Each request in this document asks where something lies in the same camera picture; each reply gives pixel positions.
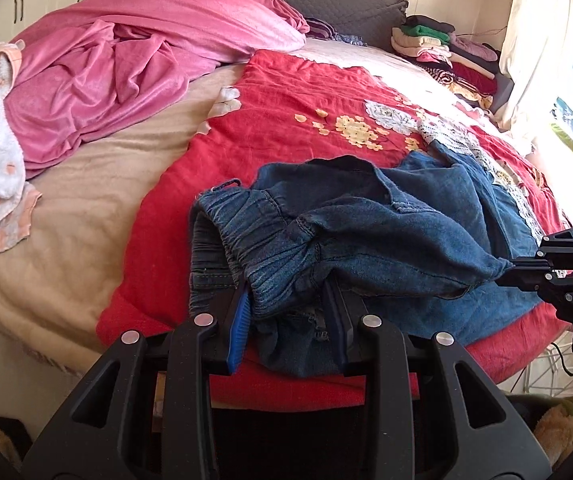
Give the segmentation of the blue denim pants lace trim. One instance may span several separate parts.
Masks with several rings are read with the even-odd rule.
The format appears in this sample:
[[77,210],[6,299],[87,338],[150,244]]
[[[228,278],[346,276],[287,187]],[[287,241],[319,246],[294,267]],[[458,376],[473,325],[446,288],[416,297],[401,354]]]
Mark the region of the blue denim pants lace trim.
[[402,332],[460,344],[531,312],[533,292],[497,281],[536,240],[512,196],[473,157],[436,145],[394,168],[354,156],[262,166],[250,185],[203,192],[191,211],[189,308],[246,285],[262,365],[337,371],[323,283],[363,296]]

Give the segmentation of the beige bed cover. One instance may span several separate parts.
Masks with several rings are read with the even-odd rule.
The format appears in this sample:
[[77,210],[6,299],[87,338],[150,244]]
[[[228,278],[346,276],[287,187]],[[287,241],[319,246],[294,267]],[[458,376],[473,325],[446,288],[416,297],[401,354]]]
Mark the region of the beige bed cover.
[[34,358],[85,373],[103,346],[96,322],[123,278],[143,197],[187,150],[240,65],[191,82],[187,96],[144,122],[83,145],[39,177],[29,237],[0,254],[0,333]]

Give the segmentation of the white curtain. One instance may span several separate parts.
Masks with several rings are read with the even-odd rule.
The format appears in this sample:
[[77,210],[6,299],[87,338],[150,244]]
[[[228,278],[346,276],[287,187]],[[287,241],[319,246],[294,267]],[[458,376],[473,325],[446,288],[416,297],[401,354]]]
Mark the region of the white curtain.
[[512,0],[500,71],[513,81],[496,118],[525,131],[549,113],[573,63],[573,0]]

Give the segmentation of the stack of folded clothes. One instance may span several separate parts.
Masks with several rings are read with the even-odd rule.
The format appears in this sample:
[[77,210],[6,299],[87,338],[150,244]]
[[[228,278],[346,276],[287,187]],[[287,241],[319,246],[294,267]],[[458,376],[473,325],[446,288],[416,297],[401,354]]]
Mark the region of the stack of folded clothes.
[[501,52],[457,34],[449,23],[410,15],[392,28],[391,46],[471,106],[496,113],[509,100],[513,81],[501,73]]

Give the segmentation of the red floral blanket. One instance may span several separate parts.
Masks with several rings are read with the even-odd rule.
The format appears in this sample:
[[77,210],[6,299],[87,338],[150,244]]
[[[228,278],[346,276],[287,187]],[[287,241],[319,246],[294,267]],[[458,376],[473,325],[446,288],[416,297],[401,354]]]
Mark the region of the red floral blanket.
[[563,226],[544,176],[497,131],[451,92],[408,64],[368,62],[352,50],[348,61],[316,52],[257,52],[236,82],[239,110],[213,112],[157,185],[146,194],[126,246],[123,280],[96,324],[111,344],[125,330],[156,335],[188,316],[189,234],[192,200],[231,178],[250,183],[267,162],[305,162],[358,155],[393,167],[423,151],[418,133],[379,124],[367,141],[349,140],[335,122],[366,119],[367,101],[411,105],[442,114],[469,132],[525,195],[541,228]]

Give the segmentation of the pink bed sheet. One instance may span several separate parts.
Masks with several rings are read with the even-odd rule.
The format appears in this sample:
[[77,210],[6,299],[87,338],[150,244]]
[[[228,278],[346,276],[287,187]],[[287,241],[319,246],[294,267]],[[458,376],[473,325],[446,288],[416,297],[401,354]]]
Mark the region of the pink bed sheet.
[[191,81],[258,50],[299,50],[309,26],[284,0],[84,0],[17,35],[4,100],[33,178],[81,144],[180,101]]

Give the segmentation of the striped purple pillow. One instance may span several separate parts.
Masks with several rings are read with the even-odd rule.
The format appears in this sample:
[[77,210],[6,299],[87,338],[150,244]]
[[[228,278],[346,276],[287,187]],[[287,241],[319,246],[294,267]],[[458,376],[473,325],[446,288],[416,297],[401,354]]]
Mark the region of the striped purple pillow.
[[309,30],[306,32],[308,38],[344,42],[344,44],[352,44],[359,47],[367,47],[368,45],[360,36],[340,34],[331,24],[318,20],[318,18],[306,18],[306,23],[309,26]]

